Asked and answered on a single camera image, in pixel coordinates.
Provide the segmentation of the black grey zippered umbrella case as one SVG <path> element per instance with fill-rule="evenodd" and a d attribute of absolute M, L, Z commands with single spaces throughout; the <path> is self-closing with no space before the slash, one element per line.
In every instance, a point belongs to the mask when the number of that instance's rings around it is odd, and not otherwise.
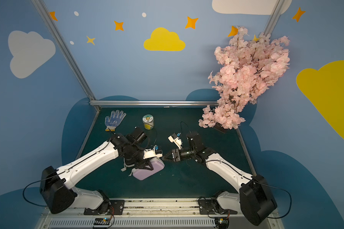
<path fill-rule="evenodd" d="M 135 164 L 127 164 L 126 161 L 123 161 L 123 168 L 121 169 L 122 172 L 125 172 L 129 168 L 134 168 Z"/>

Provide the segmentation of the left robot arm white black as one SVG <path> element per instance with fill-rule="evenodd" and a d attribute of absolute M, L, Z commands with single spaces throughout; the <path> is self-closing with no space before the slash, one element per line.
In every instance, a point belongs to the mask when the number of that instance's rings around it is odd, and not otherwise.
<path fill-rule="evenodd" d="M 124 136 L 114 133 L 98 148 L 79 159 L 57 169 L 49 166 L 42 172 L 40 194 L 52 214 L 68 208 L 80 208 L 99 215 L 111 215 L 109 198 L 101 190 L 79 189 L 76 184 L 109 161 L 122 157 L 124 168 L 153 171 L 152 160 L 162 157 L 157 145 L 143 148 L 141 143 L 147 138 L 144 132 Z"/>

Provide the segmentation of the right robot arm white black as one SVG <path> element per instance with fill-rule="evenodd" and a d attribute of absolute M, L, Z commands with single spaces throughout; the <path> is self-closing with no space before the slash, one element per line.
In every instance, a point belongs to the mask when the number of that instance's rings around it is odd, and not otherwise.
<path fill-rule="evenodd" d="M 260 225 L 277 208 L 274 195 L 263 176 L 246 173 L 229 163 L 217 151 L 206 147 L 197 132 L 187 134 L 186 138 L 188 146 L 184 147 L 180 134 L 168 136 L 168 140 L 177 148 L 170 150 L 163 160 L 180 162 L 193 159 L 227 181 L 238 193 L 224 191 L 215 197 L 220 208 L 243 214 L 255 226 Z"/>

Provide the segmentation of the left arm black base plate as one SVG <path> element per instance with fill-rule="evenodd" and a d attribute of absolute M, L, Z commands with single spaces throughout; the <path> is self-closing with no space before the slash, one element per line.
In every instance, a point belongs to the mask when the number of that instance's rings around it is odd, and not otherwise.
<path fill-rule="evenodd" d="M 113 215 L 118 216 L 123 214 L 125 200 L 105 200 L 95 210 L 86 208 L 84 215 Z"/>

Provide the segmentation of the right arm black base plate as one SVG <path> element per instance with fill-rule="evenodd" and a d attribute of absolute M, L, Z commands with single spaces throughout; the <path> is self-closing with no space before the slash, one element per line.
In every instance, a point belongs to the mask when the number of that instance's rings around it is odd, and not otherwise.
<path fill-rule="evenodd" d="M 238 212 L 234 210 L 225 210 L 218 204 L 216 199 L 199 198 L 197 200 L 199 212 L 201 215 L 236 215 Z"/>

